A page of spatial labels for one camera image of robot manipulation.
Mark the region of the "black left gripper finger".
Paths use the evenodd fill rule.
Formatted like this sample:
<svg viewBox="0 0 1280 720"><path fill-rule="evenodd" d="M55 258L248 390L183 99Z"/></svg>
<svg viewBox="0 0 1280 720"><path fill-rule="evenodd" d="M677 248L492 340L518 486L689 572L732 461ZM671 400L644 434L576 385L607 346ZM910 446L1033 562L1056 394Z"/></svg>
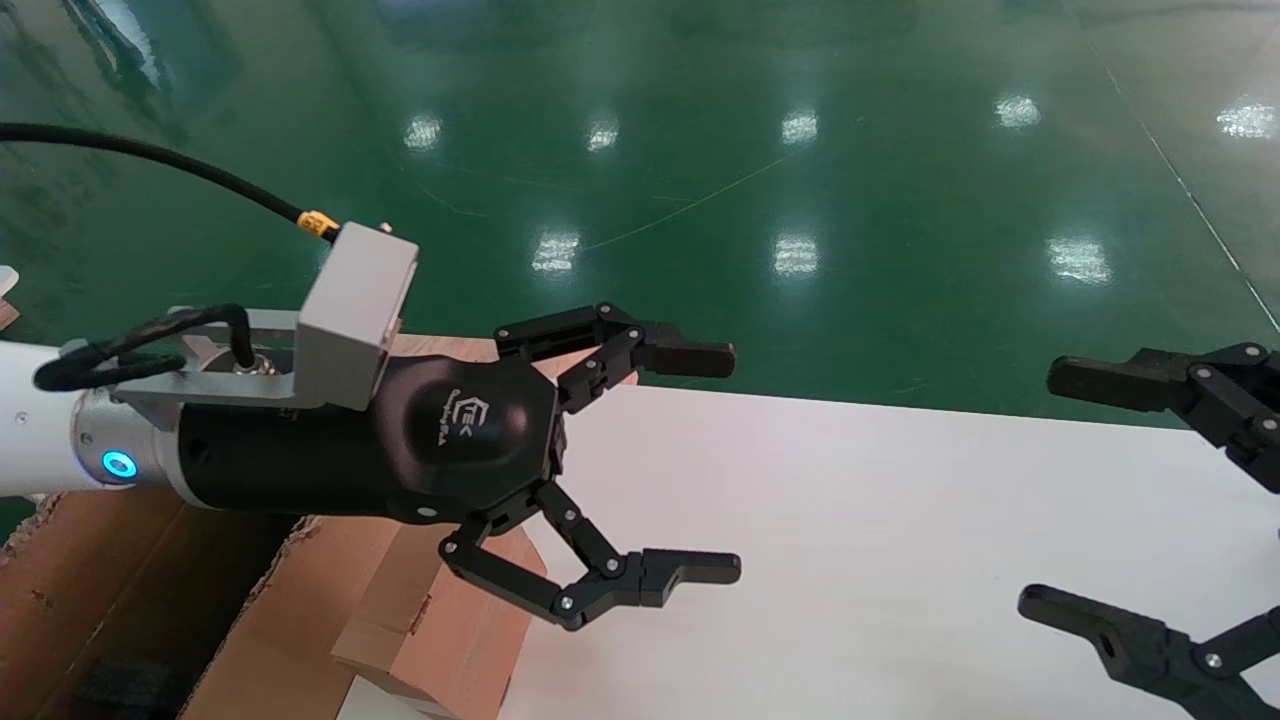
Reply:
<svg viewBox="0 0 1280 720"><path fill-rule="evenodd" d="M556 377L558 407L579 413L636 372L723 379L733 374L731 343L690 340L669 322L643 322L616 304L598 304L500 327L499 356L535 364L588 355Z"/></svg>
<svg viewBox="0 0 1280 720"><path fill-rule="evenodd" d="M557 484L532 495L561 539L585 568L564 587L483 547L490 521L468 519L439 544L444 564L462 580L535 618L577 632L616 607L663 607L682 583L731 585L742 574L736 553L648 548L618 552Z"/></svg>

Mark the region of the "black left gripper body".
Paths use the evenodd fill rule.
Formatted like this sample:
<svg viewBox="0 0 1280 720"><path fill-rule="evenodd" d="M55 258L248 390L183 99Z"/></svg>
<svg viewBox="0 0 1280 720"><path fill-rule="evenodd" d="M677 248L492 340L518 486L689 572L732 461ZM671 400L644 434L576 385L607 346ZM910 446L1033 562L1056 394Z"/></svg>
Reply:
<svg viewBox="0 0 1280 720"><path fill-rule="evenodd" d="M180 475L210 509L518 525L558 468L553 382L518 357L396 357L362 411L188 404Z"/></svg>

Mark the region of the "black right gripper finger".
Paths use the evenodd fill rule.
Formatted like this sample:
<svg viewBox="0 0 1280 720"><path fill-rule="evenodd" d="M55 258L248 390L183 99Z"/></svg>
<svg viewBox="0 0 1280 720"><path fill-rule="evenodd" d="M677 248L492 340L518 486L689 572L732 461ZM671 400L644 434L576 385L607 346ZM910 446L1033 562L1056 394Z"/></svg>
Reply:
<svg viewBox="0 0 1280 720"><path fill-rule="evenodd" d="M1140 348L1125 363L1061 356L1048 392L1137 413L1172 413L1266 491L1279 491L1279 359L1244 342L1208 354Z"/></svg>
<svg viewBox="0 0 1280 720"><path fill-rule="evenodd" d="M1243 676L1277 656L1277 607L1204 642L1158 619L1043 584L1021 591L1018 612L1089 642L1111 680L1166 700L1193 719L1279 716Z"/></svg>

